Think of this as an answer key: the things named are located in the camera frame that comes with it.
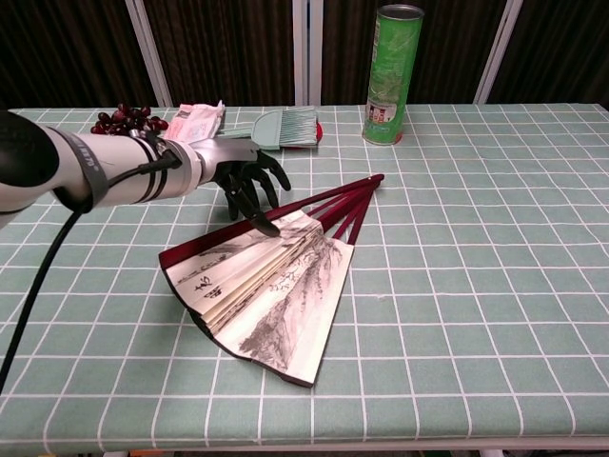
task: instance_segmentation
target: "table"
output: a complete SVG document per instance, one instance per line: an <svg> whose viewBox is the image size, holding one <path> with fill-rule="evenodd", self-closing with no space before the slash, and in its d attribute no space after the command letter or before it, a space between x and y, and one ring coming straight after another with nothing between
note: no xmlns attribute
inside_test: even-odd
<svg viewBox="0 0 609 457"><path fill-rule="evenodd" d="M229 108L226 126L262 110ZM97 111L18 112L87 131ZM315 388L228 357L171 295L157 254L229 223L208 185L76 226L0 397L0 452L608 446L609 114L407 114L400 144L377 147L361 137L363 107L320 107L319 147L275 154L294 188L283 204L385 174ZM46 195L0 230L0 353L68 216Z"/></svg>

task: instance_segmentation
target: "folding fan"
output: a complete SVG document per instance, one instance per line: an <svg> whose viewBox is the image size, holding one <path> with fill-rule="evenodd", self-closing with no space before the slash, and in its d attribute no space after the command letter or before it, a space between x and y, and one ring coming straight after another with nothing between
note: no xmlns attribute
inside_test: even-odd
<svg viewBox="0 0 609 457"><path fill-rule="evenodd" d="M161 269L192 320L220 348L312 387L355 242L383 178L370 176L267 212L281 230L278 237L242 221L165 250Z"/></svg>

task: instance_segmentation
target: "robotic arm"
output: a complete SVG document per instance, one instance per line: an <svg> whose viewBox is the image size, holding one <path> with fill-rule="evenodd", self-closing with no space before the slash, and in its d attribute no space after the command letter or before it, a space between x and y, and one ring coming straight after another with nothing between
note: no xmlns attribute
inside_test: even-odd
<svg viewBox="0 0 609 457"><path fill-rule="evenodd" d="M0 114L0 229L41 195L53 192L68 209L130 205L187 195L214 182L231 219L240 211L268 236L279 235L260 210L252 180L272 207L277 195L265 172L290 190L279 163L250 140L211 138L194 144L132 130L129 137L76 134Z"/></svg>

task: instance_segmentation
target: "brush bristles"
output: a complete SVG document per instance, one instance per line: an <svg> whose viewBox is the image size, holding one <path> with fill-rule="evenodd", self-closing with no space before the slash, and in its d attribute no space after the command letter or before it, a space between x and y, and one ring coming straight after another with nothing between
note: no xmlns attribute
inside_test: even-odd
<svg viewBox="0 0 609 457"><path fill-rule="evenodd" d="M314 108L286 109L282 114L279 145L308 147L317 144L317 111Z"/></svg>

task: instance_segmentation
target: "can lid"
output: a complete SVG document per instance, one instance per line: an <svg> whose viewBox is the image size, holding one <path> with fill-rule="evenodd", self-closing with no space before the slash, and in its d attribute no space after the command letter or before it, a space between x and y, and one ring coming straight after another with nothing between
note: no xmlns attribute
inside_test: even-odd
<svg viewBox="0 0 609 457"><path fill-rule="evenodd" d="M425 13L412 5L385 5L379 8L379 15L398 21L413 21L421 19Z"/></svg>

